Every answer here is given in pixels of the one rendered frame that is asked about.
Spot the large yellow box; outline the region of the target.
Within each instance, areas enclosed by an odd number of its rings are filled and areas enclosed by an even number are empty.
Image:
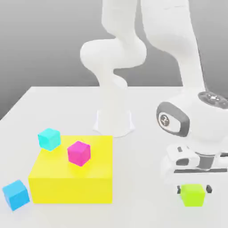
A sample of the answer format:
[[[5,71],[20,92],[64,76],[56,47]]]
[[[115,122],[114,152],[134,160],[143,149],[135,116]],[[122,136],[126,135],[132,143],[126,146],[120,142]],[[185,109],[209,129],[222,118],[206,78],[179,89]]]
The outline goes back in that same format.
[[[82,167],[68,161],[76,141],[89,144],[91,159]],[[63,135],[53,151],[41,149],[28,176],[35,204],[110,204],[113,201],[113,137]]]

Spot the small cyan cube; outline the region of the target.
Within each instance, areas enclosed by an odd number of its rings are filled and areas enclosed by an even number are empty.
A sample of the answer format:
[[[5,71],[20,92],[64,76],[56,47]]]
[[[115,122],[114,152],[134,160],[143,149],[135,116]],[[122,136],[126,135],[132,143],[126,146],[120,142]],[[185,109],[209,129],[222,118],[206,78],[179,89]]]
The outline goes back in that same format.
[[[47,128],[38,134],[39,145],[48,151],[54,150],[61,144],[60,131]]]

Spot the small blue cube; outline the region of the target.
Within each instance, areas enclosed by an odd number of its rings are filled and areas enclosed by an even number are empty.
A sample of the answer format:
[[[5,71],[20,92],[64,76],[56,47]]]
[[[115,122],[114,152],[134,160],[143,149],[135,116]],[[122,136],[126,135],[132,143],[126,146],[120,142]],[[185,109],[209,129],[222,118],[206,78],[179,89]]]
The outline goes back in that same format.
[[[16,180],[7,186],[4,186],[2,191],[5,200],[12,211],[15,211],[30,202],[28,190],[21,180]]]

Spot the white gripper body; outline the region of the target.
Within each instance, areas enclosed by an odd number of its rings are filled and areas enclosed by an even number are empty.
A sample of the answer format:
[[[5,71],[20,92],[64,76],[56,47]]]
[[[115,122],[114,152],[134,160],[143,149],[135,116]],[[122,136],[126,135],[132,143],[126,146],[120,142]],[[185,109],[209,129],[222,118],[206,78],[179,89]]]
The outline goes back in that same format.
[[[212,185],[228,181],[228,168],[213,168],[208,171],[199,169],[174,169],[163,168],[163,179],[165,184],[202,184]]]

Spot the small green cube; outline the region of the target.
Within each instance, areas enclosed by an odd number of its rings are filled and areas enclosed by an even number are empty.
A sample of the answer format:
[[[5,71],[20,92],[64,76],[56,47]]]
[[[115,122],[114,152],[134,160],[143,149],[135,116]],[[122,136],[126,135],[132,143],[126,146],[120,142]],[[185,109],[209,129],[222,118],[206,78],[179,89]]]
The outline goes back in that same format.
[[[205,191],[201,184],[184,184],[181,185],[180,196],[185,207],[202,207]]]

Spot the small magenta cube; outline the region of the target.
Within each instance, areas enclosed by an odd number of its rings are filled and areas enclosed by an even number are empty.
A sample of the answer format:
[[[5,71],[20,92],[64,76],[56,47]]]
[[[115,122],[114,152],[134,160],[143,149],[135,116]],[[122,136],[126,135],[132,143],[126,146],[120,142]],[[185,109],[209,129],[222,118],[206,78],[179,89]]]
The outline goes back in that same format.
[[[81,141],[76,141],[68,149],[68,160],[82,167],[91,158],[90,145]]]

